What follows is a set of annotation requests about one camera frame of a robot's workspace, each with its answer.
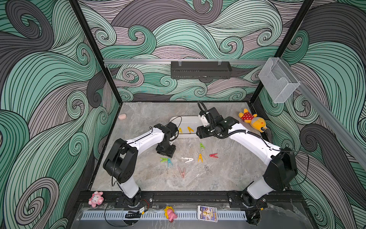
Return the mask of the aluminium rail back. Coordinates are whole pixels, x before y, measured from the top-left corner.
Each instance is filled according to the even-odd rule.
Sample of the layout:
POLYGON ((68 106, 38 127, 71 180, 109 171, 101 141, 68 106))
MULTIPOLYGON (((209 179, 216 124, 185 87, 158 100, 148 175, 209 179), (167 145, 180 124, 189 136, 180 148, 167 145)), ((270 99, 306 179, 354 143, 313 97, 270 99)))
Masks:
POLYGON ((215 62, 220 65, 222 62, 229 62, 231 65, 264 65, 267 60, 245 60, 245 59, 104 59, 105 65, 169 65, 171 62, 215 62))

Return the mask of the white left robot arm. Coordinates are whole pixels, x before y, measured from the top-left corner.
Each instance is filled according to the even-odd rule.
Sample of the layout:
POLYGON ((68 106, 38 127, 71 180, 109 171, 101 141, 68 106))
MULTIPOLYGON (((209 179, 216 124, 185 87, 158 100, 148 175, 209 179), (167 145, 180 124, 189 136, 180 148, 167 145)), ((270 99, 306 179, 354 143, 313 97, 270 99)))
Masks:
POLYGON ((147 133, 130 140, 117 139, 104 161, 103 168, 115 179, 124 194, 124 202, 136 206, 140 201, 141 189, 136 184, 133 174, 140 153, 153 146, 162 156, 172 158, 176 146, 172 144, 177 139, 179 130, 176 124, 157 124, 147 133))

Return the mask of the red clothespin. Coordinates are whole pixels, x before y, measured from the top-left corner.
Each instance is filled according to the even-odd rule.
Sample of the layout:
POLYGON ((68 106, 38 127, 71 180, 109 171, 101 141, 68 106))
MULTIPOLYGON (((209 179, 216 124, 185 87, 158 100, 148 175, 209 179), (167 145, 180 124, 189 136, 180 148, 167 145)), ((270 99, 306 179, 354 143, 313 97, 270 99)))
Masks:
POLYGON ((218 156, 218 154, 217 154, 217 153, 210 154, 209 156, 210 156, 210 157, 212 157, 212 158, 219 158, 219 156, 218 156))

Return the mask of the teal clothespin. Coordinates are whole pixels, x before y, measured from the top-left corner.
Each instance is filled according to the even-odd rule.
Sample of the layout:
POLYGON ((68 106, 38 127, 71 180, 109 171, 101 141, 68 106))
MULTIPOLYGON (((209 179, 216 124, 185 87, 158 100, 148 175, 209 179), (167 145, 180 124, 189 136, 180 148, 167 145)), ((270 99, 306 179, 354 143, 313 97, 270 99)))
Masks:
POLYGON ((168 158, 168 159, 167 159, 167 167, 169 168, 169 167, 171 167, 171 166, 173 166, 173 163, 171 162, 171 159, 170 159, 170 158, 168 158))

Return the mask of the pink eraser blob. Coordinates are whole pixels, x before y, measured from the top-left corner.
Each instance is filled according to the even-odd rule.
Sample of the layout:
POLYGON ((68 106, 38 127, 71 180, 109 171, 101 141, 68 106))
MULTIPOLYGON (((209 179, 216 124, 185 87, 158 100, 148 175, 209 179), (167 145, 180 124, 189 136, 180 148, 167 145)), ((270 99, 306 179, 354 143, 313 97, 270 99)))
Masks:
POLYGON ((118 116, 118 118, 119 118, 120 120, 125 120, 125 119, 127 118, 127 115, 126 115, 126 114, 120 114, 120 115, 118 116))

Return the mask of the grey clothespin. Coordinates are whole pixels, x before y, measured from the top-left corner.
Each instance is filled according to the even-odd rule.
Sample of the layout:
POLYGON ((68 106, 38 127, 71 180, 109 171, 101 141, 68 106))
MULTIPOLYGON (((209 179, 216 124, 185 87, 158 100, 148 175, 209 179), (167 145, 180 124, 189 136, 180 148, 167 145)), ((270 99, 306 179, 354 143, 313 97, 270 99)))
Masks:
POLYGON ((205 165, 205 171, 206 171, 207 175, 212 174, 212 171, 210 170, 210 168, 207 165, 205 165))

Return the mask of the pink clothespin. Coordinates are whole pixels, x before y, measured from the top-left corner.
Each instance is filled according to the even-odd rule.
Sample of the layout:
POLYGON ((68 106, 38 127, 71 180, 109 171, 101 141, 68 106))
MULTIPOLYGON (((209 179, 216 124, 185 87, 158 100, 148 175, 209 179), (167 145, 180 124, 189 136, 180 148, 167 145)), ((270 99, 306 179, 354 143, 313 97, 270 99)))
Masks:
POLYGON ((181 177, 184 179, 185 178, 185 168, 180 168, 179 166, 177 166, 179 173, 181 175, 181 177))

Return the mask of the yellow plush bear toy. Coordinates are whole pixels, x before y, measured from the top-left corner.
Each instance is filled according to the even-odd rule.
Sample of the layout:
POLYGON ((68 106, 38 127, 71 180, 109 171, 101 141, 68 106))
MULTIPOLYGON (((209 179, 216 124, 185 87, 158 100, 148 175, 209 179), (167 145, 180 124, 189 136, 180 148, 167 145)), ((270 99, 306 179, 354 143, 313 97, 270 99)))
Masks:
POLYGON ((266 121, 257 114, 251 114, 248 109, 244 109, 244 111, 240 112, 238 115, 241 120, 250 124, 253 129, 260 133, 263 133, 268 129, 266 121))

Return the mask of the black corner frame post right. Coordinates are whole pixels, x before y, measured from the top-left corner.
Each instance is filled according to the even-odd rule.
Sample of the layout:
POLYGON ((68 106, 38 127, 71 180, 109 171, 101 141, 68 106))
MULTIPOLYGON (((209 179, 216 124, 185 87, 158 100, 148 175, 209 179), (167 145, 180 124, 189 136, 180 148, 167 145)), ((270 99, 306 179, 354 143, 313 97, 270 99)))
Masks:
POLYGON ((292 41, 293 37, 295 36, 297 30, 299 29, 302 21, 304 20, 307 12, 309 11, 311 5, 313 4, 314 0, 305 0, 296 17, 293 19, 293 22, 291 23, 288 32, 286 33, 283 41, 281 42, 279 48, 277 49, 274 57, 282 57, 287 46, 290 44, 290 42, 292 41))

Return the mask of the playing card box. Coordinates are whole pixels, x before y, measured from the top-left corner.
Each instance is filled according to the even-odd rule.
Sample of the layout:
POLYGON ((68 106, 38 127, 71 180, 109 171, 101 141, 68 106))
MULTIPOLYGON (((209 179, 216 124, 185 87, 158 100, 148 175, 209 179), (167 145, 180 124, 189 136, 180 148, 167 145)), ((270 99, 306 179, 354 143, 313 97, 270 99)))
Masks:
POLYGON ((197 219, 209 222, 218 222, 217 208, 208 206, 197 206, 197 219))

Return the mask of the clear plastic wall bin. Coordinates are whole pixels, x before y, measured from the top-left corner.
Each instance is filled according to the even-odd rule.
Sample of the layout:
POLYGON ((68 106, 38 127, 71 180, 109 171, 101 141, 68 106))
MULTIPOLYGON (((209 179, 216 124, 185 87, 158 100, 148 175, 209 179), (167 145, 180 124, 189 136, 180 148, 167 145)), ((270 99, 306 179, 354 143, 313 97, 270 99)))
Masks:
POLYGON ((285 103, 300 86, 291 66, 278 57, 269 58, 258 76, 275 104, 285 103))

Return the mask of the black corner frame post left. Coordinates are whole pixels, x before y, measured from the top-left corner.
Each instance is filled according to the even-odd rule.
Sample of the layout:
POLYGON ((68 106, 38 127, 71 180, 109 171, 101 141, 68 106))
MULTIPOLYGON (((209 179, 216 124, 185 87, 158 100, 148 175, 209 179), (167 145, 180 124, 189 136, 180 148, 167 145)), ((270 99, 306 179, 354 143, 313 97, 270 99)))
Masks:
POLYGON ((81 9, 81 6, 77 0, 69 0, 69 3, 73 9, 73 12, 86 36, 87 41, 91 45, 91 49, 97 59, 97 62, 99 66, 101 67, 101 70, 106 78, 106 81, 108 82, 109 86, 111 87, 111 90, 118 102, 118 104, 121 106, 123 104, 122 99, 119 95, 119 92, 117 90, 117 87, 113 81, 112 75, 110 70, 105 66, 103 56, 100 52, 100 49, 97 46, 97 43, 92 35, 91 29, 87 23, 87 20, 85 18, 85 15, 83 14, 83 11, 81 9))

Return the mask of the aluminium rail right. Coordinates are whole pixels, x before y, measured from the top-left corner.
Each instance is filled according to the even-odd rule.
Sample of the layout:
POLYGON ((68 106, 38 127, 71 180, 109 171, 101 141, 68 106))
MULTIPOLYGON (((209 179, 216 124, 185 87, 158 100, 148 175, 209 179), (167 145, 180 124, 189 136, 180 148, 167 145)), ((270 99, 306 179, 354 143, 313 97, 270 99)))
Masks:
POLYGON ((358 68, 358 83, 348 82, 349 70, 336 70, 335 64, 326 64, 320 72, 297 63, 288 71, 300 83, 298 89, 306 97, 343 146, 357 162, 366 166, 366 79, 365 70, 358 68))

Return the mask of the white clothespin centre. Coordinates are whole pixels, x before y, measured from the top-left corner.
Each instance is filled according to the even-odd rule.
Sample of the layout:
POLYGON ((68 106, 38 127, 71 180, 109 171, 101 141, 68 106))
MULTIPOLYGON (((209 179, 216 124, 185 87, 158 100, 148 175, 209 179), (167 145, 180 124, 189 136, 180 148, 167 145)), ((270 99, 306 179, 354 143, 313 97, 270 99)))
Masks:
POLYGON ((185 163, 193 162, 193 157, 181 157, 182 160, 184 160, 185 163))

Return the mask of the pink pig plush toy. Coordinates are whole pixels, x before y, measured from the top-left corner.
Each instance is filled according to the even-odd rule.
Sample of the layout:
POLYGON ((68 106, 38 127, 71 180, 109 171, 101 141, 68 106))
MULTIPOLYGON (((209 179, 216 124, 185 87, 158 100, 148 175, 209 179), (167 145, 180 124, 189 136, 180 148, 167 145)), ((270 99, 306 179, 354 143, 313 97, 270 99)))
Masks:
POLYGON ((91 205, 92 208, 96 208, 101 205, 104 202, 103 194, 104 193, 102 191, 95 191, 89 199, 88 204, 91 205))

